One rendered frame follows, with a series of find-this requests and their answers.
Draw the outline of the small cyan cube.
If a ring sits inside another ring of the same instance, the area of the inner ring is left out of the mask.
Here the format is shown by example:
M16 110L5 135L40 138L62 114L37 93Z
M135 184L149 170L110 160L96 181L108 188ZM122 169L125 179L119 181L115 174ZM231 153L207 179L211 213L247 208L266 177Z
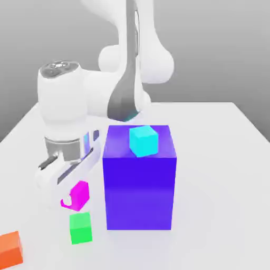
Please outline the small cyan cube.
M151 126L129 129L129 147L136 157L146 157L158 153L159 135Z

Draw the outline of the large blue box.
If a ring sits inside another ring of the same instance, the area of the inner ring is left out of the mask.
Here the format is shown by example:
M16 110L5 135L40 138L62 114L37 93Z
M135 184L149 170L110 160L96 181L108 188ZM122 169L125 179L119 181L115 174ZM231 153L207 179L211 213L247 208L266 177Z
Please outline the large blue box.
M152 127L159 151L138 158L129 148L131 126L110 125L103 152L108 230L170 230L177 155L168 126Z

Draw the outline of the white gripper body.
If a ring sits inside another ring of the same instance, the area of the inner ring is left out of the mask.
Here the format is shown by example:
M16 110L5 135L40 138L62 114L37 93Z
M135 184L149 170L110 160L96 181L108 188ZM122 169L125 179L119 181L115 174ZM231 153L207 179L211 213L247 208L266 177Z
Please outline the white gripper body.
M99 161L101 145L95 141L90 153L80 161L64 161L59 154L55 161L44 169L39 168L35 182L44 195L60 195L68 192L78 181L85 179Z

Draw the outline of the small orange cube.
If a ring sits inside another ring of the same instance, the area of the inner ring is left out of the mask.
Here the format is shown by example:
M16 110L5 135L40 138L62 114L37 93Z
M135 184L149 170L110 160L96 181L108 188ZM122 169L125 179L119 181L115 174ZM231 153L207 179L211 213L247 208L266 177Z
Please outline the small orange cube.
M23 263L23 251L18 231L0 235L0 270Z

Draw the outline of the small magenta cube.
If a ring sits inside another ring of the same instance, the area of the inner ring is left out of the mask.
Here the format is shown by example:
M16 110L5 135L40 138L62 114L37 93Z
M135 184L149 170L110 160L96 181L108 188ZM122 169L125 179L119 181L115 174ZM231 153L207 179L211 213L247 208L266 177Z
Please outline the small magenta cube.
M80 211L84 205L88 202L89 195L89 184L86 181L79 181L70 191L71 204L66 205L61 200L61 206L63 208L71 209L74 211Z

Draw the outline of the small green cube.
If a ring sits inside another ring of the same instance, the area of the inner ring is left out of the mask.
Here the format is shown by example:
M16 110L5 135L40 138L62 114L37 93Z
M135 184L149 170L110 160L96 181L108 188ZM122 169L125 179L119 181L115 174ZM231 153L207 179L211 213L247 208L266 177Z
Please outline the small green cube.
M89 212L70 215L70 236L72 245L93 240L91 216Z

